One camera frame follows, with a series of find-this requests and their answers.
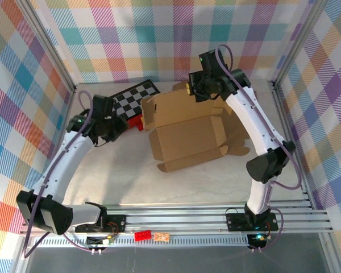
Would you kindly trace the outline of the long red toy brick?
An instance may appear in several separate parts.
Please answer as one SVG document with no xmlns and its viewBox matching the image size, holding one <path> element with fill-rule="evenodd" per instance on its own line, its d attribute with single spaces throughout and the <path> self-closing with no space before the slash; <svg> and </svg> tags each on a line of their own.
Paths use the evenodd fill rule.
<svg viewBox="0 0 341 273">
<path fill-rule="evenodd" d="M 139 131 L 142 131 L 144 129 L 142 114 L 139 114 L 139 115 L 129 119 L 127 122 L 129 124 L 130 129 L 133 127 L 136 127 Z"/>
</svg>

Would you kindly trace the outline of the black and grey checkerboard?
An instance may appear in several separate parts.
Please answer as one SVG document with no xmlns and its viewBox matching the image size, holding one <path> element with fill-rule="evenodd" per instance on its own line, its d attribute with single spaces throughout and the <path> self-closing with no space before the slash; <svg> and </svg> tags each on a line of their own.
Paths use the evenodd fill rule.
<svg viewBox="0 0 341 273">
<path fill-rule="evenodd" d="M 159 94 L 160 91 L 151 80 L 143 81 L 113 95 L 114 110 L 125 120 L 129 120 L 142 113 L 141 100 Z"/>
</svg>

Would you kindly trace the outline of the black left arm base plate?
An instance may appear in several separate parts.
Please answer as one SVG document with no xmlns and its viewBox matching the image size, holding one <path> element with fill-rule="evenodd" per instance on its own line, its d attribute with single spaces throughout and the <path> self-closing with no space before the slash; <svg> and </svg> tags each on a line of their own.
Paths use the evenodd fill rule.
<svg viewBox="0 0 341 273">
<path fill-rule="evenodd" d="M 126 215 L 107 214 L 100 216 L 94 224 L 82 224 L 75 227 L 76 233 L 124 233 Z"/>
</svg>

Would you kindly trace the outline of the aluminium side rail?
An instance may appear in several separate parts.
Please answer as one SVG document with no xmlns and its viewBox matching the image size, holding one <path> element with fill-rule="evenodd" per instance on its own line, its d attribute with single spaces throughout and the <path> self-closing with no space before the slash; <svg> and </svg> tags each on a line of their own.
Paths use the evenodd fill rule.
<svg viewBox="0 0 341 273">
<path fill-rule="evenodd" d="M 64 113 L 65 115 L 64 115 L 62 124 L 60 126 L 59 136 L 58 136 L 57 141 L 55 143 L 55 146 L 53 148 L 53 153 L 52 153 L 52 156 L 51 156 L 51 158 L 49 160 L 49 163 L 46 165 L 46 169 L 45 169 L 45 171 L 42 174 L 43 178 L 45 178 L 47 172 L 49 171 L 49 168 L 50 168 L 51 164 L 54 162 L 54 159 L 56 157 L 56 154 L 57 154 L 58 150 L 60 150 L 60 148 L 62 146 L 64 135 L 65 135 L 65 132 L 66 132 L 66 126 L 68 125 L 68 121 L 70 119 L 70 111 L 72 109 L 73 101 L 75 99 L 76 99 L 76 91 L 72 92 L 70 94 L 70 96 L 69 96 L 68 106 L 66 107 L 66 110 L 65 110 L 65 113 Z"/>
<path fill-rule="evenodd" d="M 281 99 L 281 88 L 279 86 L 276 86 L 273 81 L 268 81 L 269 89 L 271 91 L 271 95 L 273 98 L 273 102 L 275 104 L 281 125 L 282 125 L 282 130 L 285 135 L 285 138 L 287 140 L 292 140 L 295 145 L 296 145 L 296 151 L 294 152 L 294 160 L 296 161 L 296 164 L 299 169 L 299 174 L 301 176 L 301 189 L 306 191 L 309 201 L 311 203 L 311 207 L 313 209 L 318 209 L 318 205 L 315 201 L 313 191 L 311 190 L 311 187 L 309 185 L 309 182 L 307 180 L 307 176 L 305 174 L 305 170 L 302 165 L 302 160 L 301 160 L 301 153 L 298 150 L 297 146 L 297 141 L 294 140 L 294 136 L 292 134 L 292 131 L 290 129 L 290 123 L 288 120 L 287 112 L 283 106 L 282 99 Z"/>
</svg>

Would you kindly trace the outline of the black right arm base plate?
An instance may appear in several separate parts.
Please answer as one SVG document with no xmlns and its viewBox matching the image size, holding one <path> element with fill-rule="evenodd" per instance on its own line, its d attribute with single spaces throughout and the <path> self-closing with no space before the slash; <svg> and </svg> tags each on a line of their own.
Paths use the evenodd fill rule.
<svg viewBox="0 0 341 273">
<path fill-rule="evenodd" d="M 228 231 L 277 231 L 276 215 L 268 212 L 253 217 L 250 213 L 227 213 L 226 224 Z"/>
</svg>

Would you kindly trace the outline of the small red toy brick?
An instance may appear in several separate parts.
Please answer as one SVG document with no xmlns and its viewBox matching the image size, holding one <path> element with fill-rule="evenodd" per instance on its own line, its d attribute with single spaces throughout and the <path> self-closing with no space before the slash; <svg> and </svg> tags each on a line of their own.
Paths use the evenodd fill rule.
<svg viewBox="0 0 341 273">
<path fill-rule="evenodd" d="M 152 238 L 152 233 L 150 230 L 137 231 L 134 233 L 135 242 L 146 241 Z"/>
</svg>

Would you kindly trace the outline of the black connector board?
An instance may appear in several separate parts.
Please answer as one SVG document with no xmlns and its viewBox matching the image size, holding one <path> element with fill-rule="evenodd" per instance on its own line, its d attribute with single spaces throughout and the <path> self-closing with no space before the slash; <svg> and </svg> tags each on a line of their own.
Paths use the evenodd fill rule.
<svg viewBox="0 0 341 273">
<path fill-rule="evenodd" d="M 86 237 L 86 245 L 108 246 L 115 240 L 115 235 L 106 235 L 104 237 Z"/>
<path fill-rule="evenodd" d="M 248 234 L 247 239 L 250 249 L 264 248 L 267 245 L 266 234 Z"/>
</svg>

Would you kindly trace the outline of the aluminium corner post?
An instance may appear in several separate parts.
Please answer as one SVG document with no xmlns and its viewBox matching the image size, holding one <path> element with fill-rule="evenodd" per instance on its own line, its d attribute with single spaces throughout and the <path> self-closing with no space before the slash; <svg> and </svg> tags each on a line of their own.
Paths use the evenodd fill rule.
<svg viewBox="0 0 341 273">
<path fill-rule="evenodd" d="M 57 69 L 59 76 L 65 82 L 66 87 L 74 94 L 76 92 L 76 85 L 60 58 L 60 55 L 56 51 L 56 48 L 48 36 L 35 9 L 32 7 L 30 0 L 15 0 L 15 2 L 19 6 L 24 17 L 28 20 L 31 29 L 37 36 L 37 39 L 41 43 L 45 52 L 48 54 L 53 66 Z"/>
<path fill-rule="evenodd" d="M 327 3 L 328 0 L 307 1 L 271 77 L 271 84 L 274 88 L 281 86 Z"/>
</svg>

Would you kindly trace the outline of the aluminium rail frame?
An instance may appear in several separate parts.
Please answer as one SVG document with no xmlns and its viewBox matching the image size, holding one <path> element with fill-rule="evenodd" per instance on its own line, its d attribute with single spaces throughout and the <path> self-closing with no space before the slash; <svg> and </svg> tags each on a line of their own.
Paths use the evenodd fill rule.
<svg viewBox="0 0 341 273">
<path fill-rule="evenodd" d="M 126 215 L 126 227 L 121 235 L 150 230 L 153 233 L 171 235 L 267 233 L 267 231 L 228 231 L 227 213 L 244 213 L 244 204 L 236 203 L 179 203 L 179 204 L 125 204 L 104 205 L 107 214 Z M 278 230 L 286 233 L 330 233 L 332 224 L 325 210 L 313 209 L 308 199 L 274 201 L 272 211 L 276 215 Z M 76 233 L 76 226 L 65 234 Z M 32 228 L 34 234 L 47 231 Z"/>
</svg>

